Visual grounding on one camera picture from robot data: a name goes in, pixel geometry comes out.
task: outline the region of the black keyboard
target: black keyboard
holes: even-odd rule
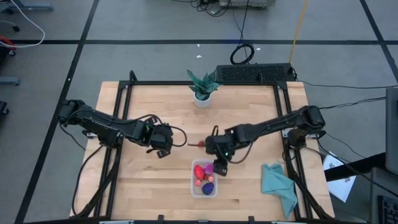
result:
[[[380,224],[398,224],[398,200],[381,196],[377,197]]]
[[[289,75],[289,63],[253,64],[253,65],[219,65],[217,66],[218,81],[274,82],[294,81]]]

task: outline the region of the pink toy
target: pink toy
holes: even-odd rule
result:
[[[199,165],[196,165],[195,168],[193,168],[193,173],[199,180],[203,180],[205,178],[205,171],[203,171],[203,168]]]
[[[206,175],[213,174],[214,166],[213,164],[206,164],[203,166],[203,170],[205,171]]]
[[[209,180],[210,182],[213,182],[213,181],[214,181],[214,177],[213,177],[213,176],[209,176],[209,177],[208,177],[208,180]]]
[[[195,180],[195,185],[198,186],[198,187],[201,186],[201,181],[200,180]]]

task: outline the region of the clear plastic container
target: clear plastic container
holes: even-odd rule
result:
[[[201,184],[200,187],[198,187],[198,186],[195,185],[195,180],[196,180],[197,178],[195,177],[195,174],[193,173],[193,168],[194,168],[196,165],[203,166],[203,165],[209,164],[209,163],[213,163],[213,161],[208,160],[208,159],[195,159],[195,160],[192,162],[192,167],[191,167],[191,194],[192,194],[192,196],[195,197],[195,198],[214,198],[214,197],[217,196],[217,191],[218,191],[217,174],[213,174],[213,176],[214,176],[214,181],[213,181],[213,183],[214,183],[214,190],[212,191],[211,194],[205,195],[205,194],[201,191],[202,186],[203,186],[204,184],[209,183],[207,180],[204,180],[204,181],[202,182],[202,184]]]

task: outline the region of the blue towel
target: blue towel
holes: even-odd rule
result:
[[[263,194],[280,196],[280,202],[288,219],[297,204],[297,197],[294,194],[294,181],[284,175],[284,170],[280,164],[268,166],[262,165],[262,185]]]

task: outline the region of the wooden tabletop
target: wooden tabletop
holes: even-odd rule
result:
[[[99,93],[97,110],[112,114],[118,82],[104,82]],[[292,109],[307,105],[302,83],[288,83]],[[282,105],[283,93],[280,92]],[[260,123],[277,117],[271,86],[222,86],[212,96],[209,108],[198,108],[193,92],[187,86],[134,86],[128,119],[156,114],[165,123],[185,130],[189,143],[197,143],[211,134],[214,125],[223,130],[241,123]],[[174,143],[183,142],[183,134],[174,131]],[[315,140],[307,145],[318,150]],[[85,159],[98,148],[98,140],[88,141]],[[228,175],[218,176],[218,195],[215,198],[193,198],[190,193],[191,164],[195,159],[211,159],[204,149],[173,147],[171,155],[159,159],[148,148],[124,141],[112,219],[155,220],[248,220],[254,215],[258,221],[285,220],[280,198],[261,194],[262,165],[282,164],[280,132],[259,138],[248,158],[241,164],[229,164]],[[75,205],[80,211],[92,197],[100,179],[104,159],[103,149],[86,165],[80,179]],[[236,151],[239,160],[246,149]],[[334,216],[320,156],[302,149],[302,161],[307,186],[325,211]],[[301,216],[305,216],[302,195],[297,189]],[[101,214],[104,214],[108,193],[104,195]],[[289,220],[294,220],[293,213]]]

